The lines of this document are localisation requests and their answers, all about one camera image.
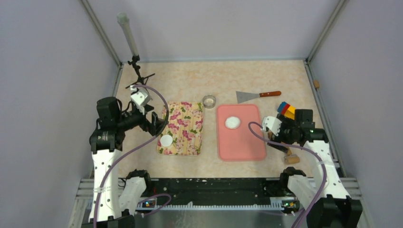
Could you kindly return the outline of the wooden rolling pin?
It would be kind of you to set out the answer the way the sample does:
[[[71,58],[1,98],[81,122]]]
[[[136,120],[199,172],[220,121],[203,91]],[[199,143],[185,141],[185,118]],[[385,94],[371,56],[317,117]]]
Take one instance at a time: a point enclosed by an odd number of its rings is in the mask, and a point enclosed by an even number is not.
[[[300,158],[298,157],[298,155],[293,154],[293,152],[291,151],[291,149],[289,147],[273,145],[270,143],[268,143],[268,146],[275,148],[285,154],[285,156],[283,157],[283,161],[285,164],[292,165],[292,164],[300,163]]]

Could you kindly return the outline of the pink silicone mat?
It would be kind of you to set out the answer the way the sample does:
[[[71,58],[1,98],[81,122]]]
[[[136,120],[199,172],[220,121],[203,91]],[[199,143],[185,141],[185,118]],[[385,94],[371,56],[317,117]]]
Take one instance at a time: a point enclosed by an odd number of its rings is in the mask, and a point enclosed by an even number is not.
[[[230,117],[240,119],[240,125],[229,129]],[[255,104],[222,104],[216,110],[219,157],[225,162],[261,161],[266,158],[265,142],[249,130],[250,122],[260,123],[259,108]]]

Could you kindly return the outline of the white dough ball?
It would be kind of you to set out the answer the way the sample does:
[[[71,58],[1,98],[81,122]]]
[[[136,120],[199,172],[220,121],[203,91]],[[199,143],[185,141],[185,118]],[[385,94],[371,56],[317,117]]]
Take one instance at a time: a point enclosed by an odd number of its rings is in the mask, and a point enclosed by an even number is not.
[[[225,120],[224,124],[225,124],[226,128],[228,128],[230,130],[235,130],[240,126],[241,120],[240,120],[240,118],[238,118],[236,116],[230,116]]]

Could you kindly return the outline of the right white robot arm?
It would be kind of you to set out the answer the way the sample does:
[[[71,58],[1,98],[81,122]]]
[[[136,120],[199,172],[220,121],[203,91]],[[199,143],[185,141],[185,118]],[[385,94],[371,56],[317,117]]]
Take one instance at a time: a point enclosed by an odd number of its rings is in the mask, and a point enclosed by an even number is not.
[[[308,152],[315,181],[312,187],[306,174],[294,167],[287,167],[280,175],[279,191],[285,196],[294,194],[304,209],[293,227],[297,228],[305,220],[309,228],[356,228],[363,212],[362,204],[342,184],[328,136],[324,129],[315,127],[313,111],[297,109],[294,118],[278,114],[276,119],[280,124],[272,138]]]

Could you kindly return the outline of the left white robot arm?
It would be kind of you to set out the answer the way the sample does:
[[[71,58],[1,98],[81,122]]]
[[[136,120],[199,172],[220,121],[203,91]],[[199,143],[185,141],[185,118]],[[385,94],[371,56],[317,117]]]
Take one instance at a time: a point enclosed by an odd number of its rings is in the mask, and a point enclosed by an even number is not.
[[[117,165],[123,159],[126,131],[139,126],[154,140],[166,125],[166,120],[158,117],[148,101],[144,95],[133,98],[126,109],[113,96],[97,101],[96,128],[89,138],[94,165],[93,202],[83,228],[135,227],[133,213],[139,198],[152,192],[152,183],[147,171],[134,171],[119,196]]]

